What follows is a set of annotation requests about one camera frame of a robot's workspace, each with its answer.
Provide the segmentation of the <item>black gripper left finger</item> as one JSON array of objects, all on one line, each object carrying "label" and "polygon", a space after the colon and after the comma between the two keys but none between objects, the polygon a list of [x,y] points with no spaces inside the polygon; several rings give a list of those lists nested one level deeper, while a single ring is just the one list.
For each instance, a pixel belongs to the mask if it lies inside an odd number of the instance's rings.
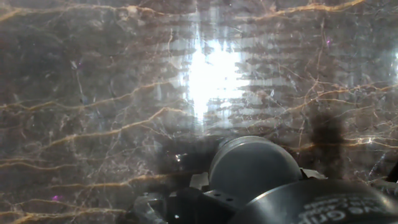
[{"label": "black gripper left finger", "polygon": [[191,177],[189,186],[171,193],[163,216],[174,224],[225,224],[247,202],[247,175],[242,172],[204,172]]}]

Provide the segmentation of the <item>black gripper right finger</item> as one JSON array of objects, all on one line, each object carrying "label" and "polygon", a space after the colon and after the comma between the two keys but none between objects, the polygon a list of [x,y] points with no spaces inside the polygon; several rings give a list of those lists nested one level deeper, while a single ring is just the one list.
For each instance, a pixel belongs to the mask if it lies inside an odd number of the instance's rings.
[{"label": "black gripper right finger", "polygon": [[319,173],[316,170],[304,169],[304,168],[301,168],[300,170],[301,170],[303,179],[320,179],[320,180],[327,179],[326,176],[324,176],[323,174]]}]

